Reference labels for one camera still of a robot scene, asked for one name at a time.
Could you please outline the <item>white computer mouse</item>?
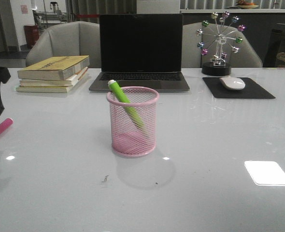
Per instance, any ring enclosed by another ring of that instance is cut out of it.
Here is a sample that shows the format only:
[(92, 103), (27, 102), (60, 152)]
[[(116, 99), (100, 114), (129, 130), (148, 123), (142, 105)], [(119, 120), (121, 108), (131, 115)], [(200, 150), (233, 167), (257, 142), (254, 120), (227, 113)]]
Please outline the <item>white computer mouse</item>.
[(220, 83), (228, 90), (242, 90), (245, 88), (245, 82), (238, 77), (220, 77)]

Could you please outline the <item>ferris wheel desk ornament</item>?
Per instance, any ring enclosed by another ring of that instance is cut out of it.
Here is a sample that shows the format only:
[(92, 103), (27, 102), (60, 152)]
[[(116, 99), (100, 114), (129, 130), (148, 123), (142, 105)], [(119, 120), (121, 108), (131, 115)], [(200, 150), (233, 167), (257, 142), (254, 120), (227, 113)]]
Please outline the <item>ferris wheel desk ornament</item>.
[(207, 20), (202, 21), (201, 28), (195, 31), (195, 35), (202, 37), (203, 35), (210, 36), (210, 42), (199, 42), (197, 48), (200, 50), (202, 56), (209, 54), (209, 48), (215, 46), (215, 52), (210, 58), (210, 61), (202, 64), (202, 73), (213, 76), (226, 76), (231, 73), (231, 65), (226, 62), (227, 52), (223, 50), (224, 45), (229, 45), (231, 52), (236, 54), (240, 51), (238, 45), (243, 42), (243, 38), (232, 37), (234, 32), (243, 32), (246, 26), (238, 25), (234, 30), (227, 32), (229, 26), (225, 26), (226, 20), (229, 18), (230, 12), (224, 11), (223, 13), (211, 13), (211, 19), (215, 22), (215, 29), (211, 29), (211, 23)]

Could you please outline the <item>dark grey laptop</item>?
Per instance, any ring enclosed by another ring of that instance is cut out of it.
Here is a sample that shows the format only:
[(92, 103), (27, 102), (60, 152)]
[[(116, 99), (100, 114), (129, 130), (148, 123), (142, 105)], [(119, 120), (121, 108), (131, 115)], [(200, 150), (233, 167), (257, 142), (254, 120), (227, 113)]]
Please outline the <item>dark grey laptop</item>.
[(121, 87), (189, 91), (181, 72), (182, 36), (181, 14), (101, 15), (101, 72), (89, 90), (107, 92), (113, 79)]

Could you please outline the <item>pink mesh pen holder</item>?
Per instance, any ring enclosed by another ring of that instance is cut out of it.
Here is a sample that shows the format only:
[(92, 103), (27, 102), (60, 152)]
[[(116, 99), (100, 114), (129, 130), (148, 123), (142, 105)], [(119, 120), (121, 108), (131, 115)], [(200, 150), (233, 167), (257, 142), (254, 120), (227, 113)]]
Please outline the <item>pink mesh pen holder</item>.
[(128, 102), (113, 92), (106, 99), (110, 107), (112, 148), (125, 157), (147, 155), (156, 147), (156, 106), (159, 93), (147, 87), (123, 87)]

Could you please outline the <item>cream book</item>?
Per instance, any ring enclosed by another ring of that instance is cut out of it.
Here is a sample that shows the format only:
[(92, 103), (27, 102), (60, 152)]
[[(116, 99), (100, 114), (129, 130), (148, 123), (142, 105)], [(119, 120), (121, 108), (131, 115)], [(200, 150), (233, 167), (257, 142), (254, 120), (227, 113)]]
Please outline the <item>cream book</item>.
[(16, 87), (16, 91), (18, 91), (18, 92), (36, 92), (36, 93), (68, 93), (70, 90), (72, 90), (74, 88), (74, 86), (71, 86), (71, 87), (22, 87), (19, 85)]
[(76, 85), (79, 80), (86, 74), (88, 67), (67, 78), (66, 80), (31, 80), (21, 79), (22, 87), (71, 87)]

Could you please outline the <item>top yellow book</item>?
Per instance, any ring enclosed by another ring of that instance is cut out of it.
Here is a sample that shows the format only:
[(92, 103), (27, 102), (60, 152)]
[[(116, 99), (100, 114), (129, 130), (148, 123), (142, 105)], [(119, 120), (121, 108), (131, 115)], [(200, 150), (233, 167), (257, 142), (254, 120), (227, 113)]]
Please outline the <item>top yellow book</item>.
[(20, 79), (65, 80), (90, 65), (89, 56), (57, 56), (17, 72)]

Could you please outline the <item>black mouse pad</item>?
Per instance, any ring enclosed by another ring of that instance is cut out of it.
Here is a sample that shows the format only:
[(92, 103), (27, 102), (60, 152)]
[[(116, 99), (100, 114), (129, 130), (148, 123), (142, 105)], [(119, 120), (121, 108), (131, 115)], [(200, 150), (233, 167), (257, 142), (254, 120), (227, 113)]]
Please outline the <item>black mouse pad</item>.
[(275, 99), (271, 93), (248, 77), (242, 77), (245, 88), (241, 90), (226, 89), (219, 77), (204, 77), (203, 80), (212, 95), (222, 99)]

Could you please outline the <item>bottom cream book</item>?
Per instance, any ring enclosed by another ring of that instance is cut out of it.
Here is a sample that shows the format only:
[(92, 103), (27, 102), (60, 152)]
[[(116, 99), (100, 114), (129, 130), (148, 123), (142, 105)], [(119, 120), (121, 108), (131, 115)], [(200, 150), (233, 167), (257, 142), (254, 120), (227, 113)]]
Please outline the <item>bottom cream book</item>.
[(36, 93), (68, 93), (70, 90), (72, 90), (74, 88), (74, 86), (71, 86), (71, 87), (22, 87), (19, 85), (16, 87), (16, 91), (18, 91), (18, 92), (36, 92)]

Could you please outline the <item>green pen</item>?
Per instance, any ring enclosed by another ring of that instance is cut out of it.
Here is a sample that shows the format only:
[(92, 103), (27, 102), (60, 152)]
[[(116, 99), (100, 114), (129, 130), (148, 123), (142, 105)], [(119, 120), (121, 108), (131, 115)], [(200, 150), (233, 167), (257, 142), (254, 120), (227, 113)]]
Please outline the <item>green pen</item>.
[[(112, 93), (115, 95), (115, 97), (118, 99), (121, 103), (130, 103), (130, 100), (126, 96), (126, 94), (123, 92), (119, 84), (115, 80), (109, 80), (108, 81), (108, 87), (112, 91)], [(137, 129), (139, 129), (144, 136), (148, 136), (148, 133), (145, 129), (144, 123), (139, 116), (138, 112), (134, 107), (126, 106), (125, 108), (126, 113), (132, 120), (133, 124)]]

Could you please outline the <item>fruit bowl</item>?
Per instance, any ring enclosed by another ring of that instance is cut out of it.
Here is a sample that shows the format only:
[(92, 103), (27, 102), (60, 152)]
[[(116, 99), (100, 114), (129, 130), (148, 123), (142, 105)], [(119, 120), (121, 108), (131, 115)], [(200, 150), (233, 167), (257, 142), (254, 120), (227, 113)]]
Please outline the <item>fruit bowl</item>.
[(255, 9), (258, 8), (258, 5), (256, 5), (253, 2), (248, 2), (246, 0), (237, 0), (236, 6), (240, 9)]

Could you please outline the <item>red bin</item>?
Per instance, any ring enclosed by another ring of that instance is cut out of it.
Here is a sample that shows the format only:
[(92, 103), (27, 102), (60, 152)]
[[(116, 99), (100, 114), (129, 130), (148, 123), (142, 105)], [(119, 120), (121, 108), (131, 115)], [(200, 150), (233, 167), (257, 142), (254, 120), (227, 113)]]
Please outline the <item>red bin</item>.
[(37, 25), (24, 25), (27, 48), (32, 48), (39, 39), (39, 30)]

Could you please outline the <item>middle cream book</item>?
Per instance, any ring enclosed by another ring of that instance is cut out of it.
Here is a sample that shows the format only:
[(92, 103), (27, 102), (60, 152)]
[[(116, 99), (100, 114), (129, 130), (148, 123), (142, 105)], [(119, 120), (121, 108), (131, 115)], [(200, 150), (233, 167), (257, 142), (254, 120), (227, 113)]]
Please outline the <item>middle cream book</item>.
[(66, 80), (31, 80), (21, 79), (22, 87), (71, 87), (76, 85), (79, 80), (86, 74), (88, 67), (67, 78)]

